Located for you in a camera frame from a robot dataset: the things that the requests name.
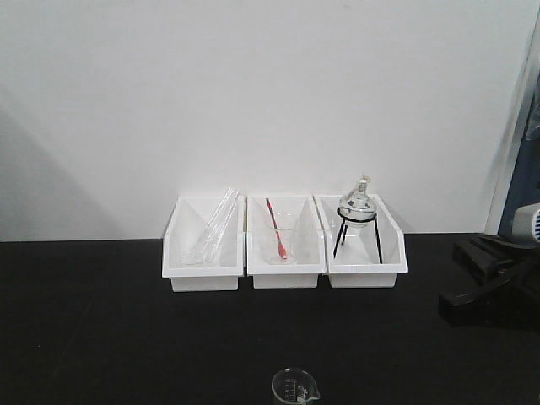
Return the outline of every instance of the plastic bin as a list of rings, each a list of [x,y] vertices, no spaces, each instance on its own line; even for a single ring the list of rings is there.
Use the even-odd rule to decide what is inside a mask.
[[[345,244],[333,250],[342,219],[338,216],[341,196],[315,196],[321,217],[327,249],[327,272],[333,288],[393,287],[399,273],[407,272],[403,232],[377,195],[370,195],[377,204],[377,224],[381,238],[382,264],[379,263],[375,226],[348,227]]]
[[[163,239],[162,275],[173,291],[238,289],[244,275],[244,218],[246,199],[238,197],[214,262],[187,266],[181,258],[204,231],[221,198],[179,197]]]
[[[278,243],[272,228],[265,197],[247,199],[247,274],[255,289],[315,288],[318,275],[326,271],[324,233],[311,196],[271,197],[273,211],[280,221],[289,217],[294,236],[294,260],[268,259],[277,256]]]

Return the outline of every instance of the black table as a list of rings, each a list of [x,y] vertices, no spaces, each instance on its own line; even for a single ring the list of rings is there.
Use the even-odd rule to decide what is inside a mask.
[[[1,404],[271,403],[285,366],[320,404],[534,404],[540,335],[451,327],[466,235],[407,235],[394,289],[172,293],[161,241],[0,244]]]

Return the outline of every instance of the clear glass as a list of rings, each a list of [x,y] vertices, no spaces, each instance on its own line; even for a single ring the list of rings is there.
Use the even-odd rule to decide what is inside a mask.
[[[265,229],[261,234],[261,250],[268,264],[293,264],[297,232],[290,213],[274,212],[277,227],[273,227],[270,215],[265,219]]]
[[[315,379],[305,370],[280,370],[272,378],[274,405],[307,404],[321,398]]]
[[[346,219],[367,220],[372,219],[377,211],[377,206],[367,195],[368,179],[361,178],[356,187],[343,195],[339,200],[339,213]],[[366,224],[347,222],[353,228],[362,228]]]
[[[212,214],[206,228],[197,239],[195,245],[182,258],[187,265],[200,265],[213,262],[216,251],[221,245],[227,225],[235,212],[238,191],[227,190]]]

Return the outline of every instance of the measuring beaker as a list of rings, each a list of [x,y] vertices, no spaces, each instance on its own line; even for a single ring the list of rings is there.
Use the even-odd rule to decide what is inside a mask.
[[[305,370],[280,370],[272,378],[274,405],[308,404],[321,397],[315,379]]]

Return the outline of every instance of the glass flask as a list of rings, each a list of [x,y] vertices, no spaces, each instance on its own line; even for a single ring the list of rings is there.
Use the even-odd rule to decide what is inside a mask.
[[[367,221],[375,216],[377,206],[367,195],[369,177],[363,176],[356,187],[339,200],[339,213],[345,219]],[[347,222],[347,226],[362,228],[366,223]]]

